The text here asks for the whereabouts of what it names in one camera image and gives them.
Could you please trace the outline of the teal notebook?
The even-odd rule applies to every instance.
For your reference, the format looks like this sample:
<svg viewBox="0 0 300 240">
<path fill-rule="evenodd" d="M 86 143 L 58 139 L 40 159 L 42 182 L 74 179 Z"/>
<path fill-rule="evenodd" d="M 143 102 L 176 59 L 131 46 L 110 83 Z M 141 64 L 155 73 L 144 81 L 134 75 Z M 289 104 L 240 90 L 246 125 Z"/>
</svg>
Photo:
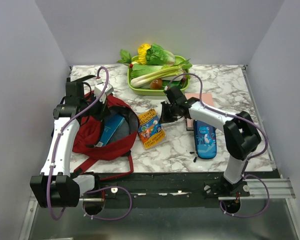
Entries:
<svg viewBox="0 0 300 240">
<path fill-rule="evenodd" d="M 120 114 L 114 114 L 111 116 L 104 125 L 104 129 L 102 132 L 101 137 L 99 138 L 99 141 L 95 145 L 95 147 L 100 148 L 107 145 L 114 135 L 114 133 L 117 131 L 117 129 L 122 125 L 125 118 Z"/>
</svg>

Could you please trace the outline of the red student backpack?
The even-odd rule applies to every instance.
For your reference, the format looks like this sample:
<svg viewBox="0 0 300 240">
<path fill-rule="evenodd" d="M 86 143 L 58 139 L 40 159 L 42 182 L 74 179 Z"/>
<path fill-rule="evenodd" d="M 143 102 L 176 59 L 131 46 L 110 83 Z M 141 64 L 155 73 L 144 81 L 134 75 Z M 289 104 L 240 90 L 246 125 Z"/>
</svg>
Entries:
<svg viewBox="0 0 300 240">
<path fill-rule="evenodd" d="M 139 119 L 123 100 L 109 94 L 105 102 L 98 102 L 79 117 L 80 127 L 72 151 L 88 158 L 72 173 L 72 178 L 84 174 L 97 161 L 111 161 L 127 157 L 129 171 L 112 176 L 113 179 L 134 172 L 131 148 L 137 137 Z"/>
</svg>

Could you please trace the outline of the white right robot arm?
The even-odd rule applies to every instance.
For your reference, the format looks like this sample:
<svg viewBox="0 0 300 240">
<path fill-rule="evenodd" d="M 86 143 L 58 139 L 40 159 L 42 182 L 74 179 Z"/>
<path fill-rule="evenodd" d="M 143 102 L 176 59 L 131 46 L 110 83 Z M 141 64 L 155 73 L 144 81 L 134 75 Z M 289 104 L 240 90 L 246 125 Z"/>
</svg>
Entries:
<svg viewBox="0 0 300 240">
<path fill-rule="evenodd" d="M 161 102 L 160 123 L 173 123 L 178 117 L 184 117 L 204 122 L 223 132 L 229 159 L 220 183 L 220 191 L 226 196 L 233 195 L 243 179 L 248 157 L 261 143 L 257 125 L 251 116 L 245 111 L 227 113 L 203 103 L 201 98 L 187 99 L 177 87 L 168 87 L 163 92 L 167 100 Z"/>
</svg>

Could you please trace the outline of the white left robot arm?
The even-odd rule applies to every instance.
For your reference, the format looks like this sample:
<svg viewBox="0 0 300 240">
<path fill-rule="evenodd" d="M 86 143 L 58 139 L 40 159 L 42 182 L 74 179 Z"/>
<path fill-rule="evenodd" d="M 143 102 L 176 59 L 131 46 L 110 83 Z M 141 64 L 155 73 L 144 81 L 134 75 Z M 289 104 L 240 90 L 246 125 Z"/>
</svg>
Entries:
<svg viewBox="0 0 300 240">
<path fill-rule="evenodd" d="M 81 195 L 94 198 L 101 185 L 93 174 L 72 173 L 71 154 L 83 117 L 98 120 L 108 114 L 107 96 L 113 92 L 109 83 L 97 81 L 94 90 L 84 94 L 84 82 L 67 82 L 66 95 L 53 110 L 53 137 L 45 164 L 39 175 L 32 176 L 30 188 L 42 208 L 75 207 Z"/>
</svg>

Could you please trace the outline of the orange treehouse children's book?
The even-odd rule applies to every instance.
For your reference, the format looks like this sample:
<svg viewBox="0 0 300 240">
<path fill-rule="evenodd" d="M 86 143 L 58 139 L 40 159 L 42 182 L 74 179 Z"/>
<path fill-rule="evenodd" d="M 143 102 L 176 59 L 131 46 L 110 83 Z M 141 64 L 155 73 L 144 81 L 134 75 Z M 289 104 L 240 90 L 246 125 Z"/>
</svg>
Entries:
<svg viewBox="0 0 300 240">
<path fill-rule="evenodd" d="M 153 108 L 138 115 L 138 120 L 138 136 L 145 150 L 153 148 L 165 139 L 166 133 L 160 124 L 157 112 Z"/>
</svg>

